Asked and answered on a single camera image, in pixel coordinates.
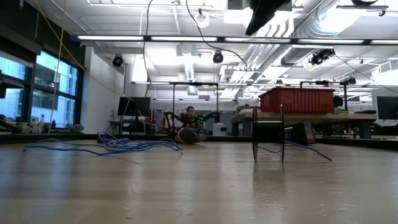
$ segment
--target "window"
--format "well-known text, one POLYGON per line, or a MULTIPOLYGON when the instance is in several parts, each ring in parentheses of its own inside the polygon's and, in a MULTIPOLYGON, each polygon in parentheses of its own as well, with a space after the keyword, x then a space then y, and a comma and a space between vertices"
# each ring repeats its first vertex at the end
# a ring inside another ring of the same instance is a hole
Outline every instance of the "window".
POLYGON ((26 79, 26 66, 19 64, 12 60, 0 57, 0 70, 1 73, 9 75, 14 78, 19 78, 21 80, 26 79))
POLYGON ((81 87, 82 72, 60 61, 59 76, 56 77, 57 65, 57 58, 46 52, 37 56, 35 66, 7 52, 0 52, 2 73, 24 86, 6 90, 5 98, 0 98, 0 114, 17 122, 31 122, 32 118, 40 120, 44 115, 46 123, 55 120, 58 128, 80 123, 81 90, 78 91, 78 87, 81 87), (54 95, 55 84, 58 91, 54 95))
POLYGON ((0 114, 12 119, 21 117, 23 99, 24 90, 7 89, 5 99, 0 99, 0 114))
POLYGON ((58 75, 58 59, 46 52, 37 56, 35 71, 35 83, 41 86, 54 88, 62 93, 68 93, 76 96, 77 69, 67 63, 60 61, 58 75))
MULTIPOLYGON (((40 119, 44 115, 44 122, 51 123, 51 109, 53 93, 34 90, 31 118, 40 119)), ((63 96, 55 97, 55 106, 52 119, 55 120, 57 128, 65 128, 67 124, 74 122, 75 100, 63 96)))

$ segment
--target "black ceiling fixture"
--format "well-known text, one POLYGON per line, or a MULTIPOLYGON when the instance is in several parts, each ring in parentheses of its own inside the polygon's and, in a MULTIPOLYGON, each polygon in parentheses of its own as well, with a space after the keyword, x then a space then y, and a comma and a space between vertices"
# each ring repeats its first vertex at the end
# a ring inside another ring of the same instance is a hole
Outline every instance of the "black ceiling fixture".
POLYGON ((253 15, 246 29, 246 35, 253 35, 275 16, 278 8, 291 2, 291 0, 251 0, 250 8, 253 10, 253 15))
POLYGON ((351 0, 355 6, 371 6, 374 3, 378 2, 378 0, 351 0))
POLYGON ((335 54, 334 49, 323 49, 317 54, 313 54, 312 58, 310 59, 310 63, 312 65, 320 65, 324 61, 328 60, 329 57, 333 56, 335 54))
POLYGON ((121 67, 123 65, 123 56, 122 55, 115 55, 112 61, 112 64, 115 67, 121 67))
POLYGON ((216 51, 213 56, 214 63, 221 63, 224 60, 224 56, 220 51, 216 51))

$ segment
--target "glass window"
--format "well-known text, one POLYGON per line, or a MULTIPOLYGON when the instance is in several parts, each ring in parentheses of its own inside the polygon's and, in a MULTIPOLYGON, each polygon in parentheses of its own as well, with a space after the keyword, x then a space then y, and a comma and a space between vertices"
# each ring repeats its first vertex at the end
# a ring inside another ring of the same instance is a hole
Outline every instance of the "glass window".
POLYGON ((77 69, 60 61, 58 76, 57 72, 58 59, 42 52, 37 56, 35 71, 35 83, 38 85, 54 88, 57 83, 57 90, 62 93, 76 95, 77 69))
POLYGON ((3 74, 25 80, 26 66, 20 63, 0 57, 0 70, 3 74))
MULTIPOLYGON (((32 118, 40 120, 44 115, 44 122, 51 123, 51 108, 53 94, 40 90, 34 90, 32 104, 32 118)), ((75 114, 75 100, 56 96, 52 118, 57 124, 57 128, 65 128, 67 124, 73 124, 75 114)))
POLYGON ((6 97, 0 99, 0 114, 12 119, 21 117, 23 99, 23 89, 7 89, 6 97))

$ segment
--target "wooden floor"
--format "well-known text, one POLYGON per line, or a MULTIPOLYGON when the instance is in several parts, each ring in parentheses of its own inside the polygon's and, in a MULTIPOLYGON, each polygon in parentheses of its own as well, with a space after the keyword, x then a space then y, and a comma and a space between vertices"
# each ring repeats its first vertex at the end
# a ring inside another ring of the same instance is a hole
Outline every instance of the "wooden floor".
POLYGON ((328 162, 287 147, 281 165, 266 151, 255 164, 250 144, 183 147, 100 157, 1 146, 0 223, 398 223, 396 152, 316 146, 328 162))

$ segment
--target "workbench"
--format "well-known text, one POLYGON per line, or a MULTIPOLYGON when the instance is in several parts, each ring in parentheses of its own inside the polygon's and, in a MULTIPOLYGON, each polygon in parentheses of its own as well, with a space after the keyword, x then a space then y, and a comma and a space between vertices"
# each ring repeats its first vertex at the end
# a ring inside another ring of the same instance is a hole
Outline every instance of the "workbench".
MULTIPOLYGON (((312 124, 356 123, 361 139, 371 139, 371 123, 377 119, 376 114, 288 114, 284 115, 285 125, 301 122, 312 124)), ((278 121, 279 113, 258 113, 259 121, 278 121)), ((251 136, 252 113, 242 113, 231 120, 233 136, 239 136, 239 124, 243 125, 243 136, 251 136)))

